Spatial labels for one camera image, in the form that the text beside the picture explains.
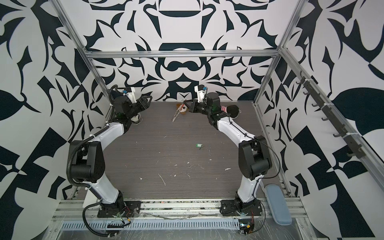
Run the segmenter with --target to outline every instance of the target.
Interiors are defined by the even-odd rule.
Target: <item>black hook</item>
[[[305,78],[303,76],[301,76],[301,80],[296,82],[296,84],[302,84],[304,81],[305,81]]]

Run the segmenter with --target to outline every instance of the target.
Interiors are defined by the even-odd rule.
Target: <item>gray table surface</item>
[[[262,135],[252,103],[222,103],[232,104],[242,111],[234,121]],[[234,197],[242,178],[237,146],[211,126],[207,116],[187,112],[172,122],[175,111],[176,103],[151,103],[141,113],[143,121],[104,150],[111,183],[124,198]],[[196,148],[197,143],[204,147]],[[273,175],[275,170],[270,169],[266,176]],[[278,177],[263,181],[280,186]],[[257,196],[264,194],[259,190]]]

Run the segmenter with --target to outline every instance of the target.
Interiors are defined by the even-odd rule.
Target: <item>patterned wallpaper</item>
[[[93,51],[276,49],[297,0],[63,0]]]
[[[194,86],[204,84],[221,100],[253,100],[271,57],[115,58],[95,59],[110,88],[133,86],[136,97],[154,101],[197,98]]]
[[[70,192],[70,142],[109,102],[46,0],[0,1],[0,59],[0,238],[29,240]]]
[[[289,51],[383,157],[383,1],[309,0]],[[260,100],[293,194],[319,237],[383,239],[384,192],[280,60]]]
[[[91,51],[276,49],[297,0],[65,0]],[[270,57],[98,59],[108,87],[180,101],[205,84],[222,101],[253,100]]]

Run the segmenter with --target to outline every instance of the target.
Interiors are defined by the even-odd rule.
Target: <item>hook rack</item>
[[[302,79],[300,83],[303,83],[305,89],[308,92],[304,92],[305,95],[311,95],[316,104],[312,104],[313,107],[321,106],[321,110],[324,112],[326,118],[321,118],[323,121],[330,121],[334,128],[337,130],[337,134],[333,134],[334,137],[342,137],[347,143],[353,155],[357,158],[366,156],[365,152],[361,149],[362,145],[358,144],[356,137],[353,135],[358,134],[353,129],[347,127],[342,120],[342,115],[338,112],[335,105],[330,102],[325,94],[318,88],[317,84],[312,79]]]

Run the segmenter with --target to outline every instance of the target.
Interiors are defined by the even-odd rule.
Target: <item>blue foam pad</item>
[[[265,192],[275,222],[283,226],[290,225],[292,223],[292,217],[279,186],[269,184],[265,187]]]

